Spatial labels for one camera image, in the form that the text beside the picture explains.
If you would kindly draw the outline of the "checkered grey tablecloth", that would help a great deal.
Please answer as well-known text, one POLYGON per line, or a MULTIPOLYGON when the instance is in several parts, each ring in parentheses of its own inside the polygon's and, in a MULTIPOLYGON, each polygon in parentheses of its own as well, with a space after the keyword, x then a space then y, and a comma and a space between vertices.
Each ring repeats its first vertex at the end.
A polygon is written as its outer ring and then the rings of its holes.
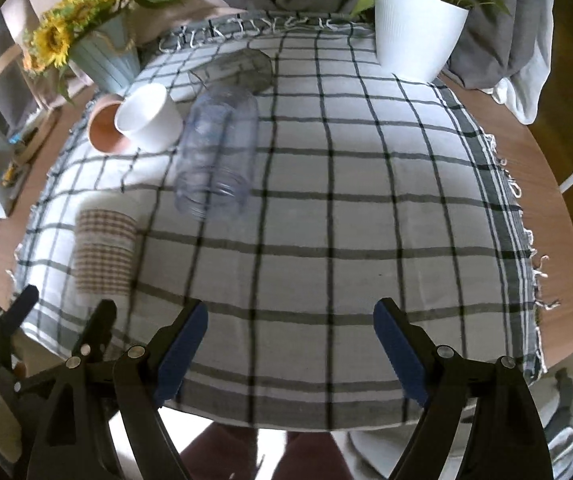
POLYGON ((180 410, 241 426, 377 429, 417 406, 377 340, 372 312, 395 300, 465 358, 513 356, 545 372, 533 236, 495 138, 440 81, 387 74, 370 27, 330 16, 240 15, 172 32, 134 88, 158 82, 180 110, 192 68, 265 52, 255 177, 236 218, 175 206, 176 150, 103 156, 78 124, 32 208, 15 271, 40 299, 24 331, 69 356, 94 301, 74 271, 74 220, 94 192, 134 200, 141 249, 117 304, 110 353, 145 344, 196 298, 207 334, 180 410))

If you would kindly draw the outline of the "checkered paper cup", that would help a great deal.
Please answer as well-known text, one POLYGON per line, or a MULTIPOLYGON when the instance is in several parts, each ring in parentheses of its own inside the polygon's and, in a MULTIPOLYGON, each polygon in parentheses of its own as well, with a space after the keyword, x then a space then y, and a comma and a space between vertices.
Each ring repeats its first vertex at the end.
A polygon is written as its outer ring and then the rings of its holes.
POLYGON ((74 247, 78 295, 99 299, 129 296, 136 235, 136 220, 123 211, 78 211, 74 247))

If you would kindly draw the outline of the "pink plastic cup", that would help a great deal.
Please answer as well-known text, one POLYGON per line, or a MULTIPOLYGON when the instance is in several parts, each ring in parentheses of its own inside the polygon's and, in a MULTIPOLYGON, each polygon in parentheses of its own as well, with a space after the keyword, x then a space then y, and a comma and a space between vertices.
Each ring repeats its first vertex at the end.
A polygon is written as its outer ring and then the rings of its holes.
POLYGON ((129 140, 115 127, 115 116, 123 98, 110 93, 93 105, 87 126, 91 146, 104 155, 117 155, 128 148, 129 140))

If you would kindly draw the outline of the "dark glass cup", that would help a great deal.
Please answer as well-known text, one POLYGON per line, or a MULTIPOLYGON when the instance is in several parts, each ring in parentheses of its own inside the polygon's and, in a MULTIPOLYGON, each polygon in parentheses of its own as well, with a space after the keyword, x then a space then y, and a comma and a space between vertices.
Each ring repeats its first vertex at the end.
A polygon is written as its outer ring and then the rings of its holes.
POLYGON ((260 50, 242 49, 217 56, 192 68, 189 70, 189 78, 196 92, 225 84, 258 93, 273 85, 274 75, 268 55, 260 50))

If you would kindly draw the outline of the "sunflower bouquet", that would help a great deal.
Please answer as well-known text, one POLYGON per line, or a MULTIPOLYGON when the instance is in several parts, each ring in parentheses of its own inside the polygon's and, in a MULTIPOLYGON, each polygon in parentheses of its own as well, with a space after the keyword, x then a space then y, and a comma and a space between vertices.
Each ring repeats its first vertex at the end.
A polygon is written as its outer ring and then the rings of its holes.
POLYGON ((70 90, 66 76, 77 67, 70 62, 70 48, 85 32, 90 32, 93 27, 105 23, 120 12, 128 11, 130 14, 136 6, 144 9, 164 9, 181 1, 183 0, 61 0, 40 15, 35 29, 25 32, 24 70, 40 77, 47 74, 58 76, 56 91, 68 101, 70 90))

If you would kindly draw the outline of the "teal ribbed vase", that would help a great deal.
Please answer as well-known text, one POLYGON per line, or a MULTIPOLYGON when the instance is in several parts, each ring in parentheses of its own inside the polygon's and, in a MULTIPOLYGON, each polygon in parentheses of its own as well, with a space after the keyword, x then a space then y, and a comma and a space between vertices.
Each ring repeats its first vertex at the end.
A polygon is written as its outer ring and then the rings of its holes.
POLYGON ((85 32, 70 48, 73 62, 104 92, 118 93, 141 72, 128 11, 85 32))

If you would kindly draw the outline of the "white plant pot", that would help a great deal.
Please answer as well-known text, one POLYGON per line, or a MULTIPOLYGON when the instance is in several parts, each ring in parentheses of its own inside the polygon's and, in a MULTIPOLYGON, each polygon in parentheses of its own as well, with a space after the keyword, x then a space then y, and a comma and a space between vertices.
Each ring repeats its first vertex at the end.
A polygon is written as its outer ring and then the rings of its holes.
POLYGON ((469 11, 443 0, 375 0, 375 50, 382 69, 427 84, 447 64, 469 11))

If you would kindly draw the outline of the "white ceramic cup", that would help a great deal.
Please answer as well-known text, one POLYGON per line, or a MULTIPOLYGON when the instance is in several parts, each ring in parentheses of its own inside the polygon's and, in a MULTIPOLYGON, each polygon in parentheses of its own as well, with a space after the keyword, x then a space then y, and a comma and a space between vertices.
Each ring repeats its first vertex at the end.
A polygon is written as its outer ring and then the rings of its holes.
POLYGON ((164 84, 151 82, 123 100, 114 126, 140 150, 158 153, 178 143, 183 118, 164 84))

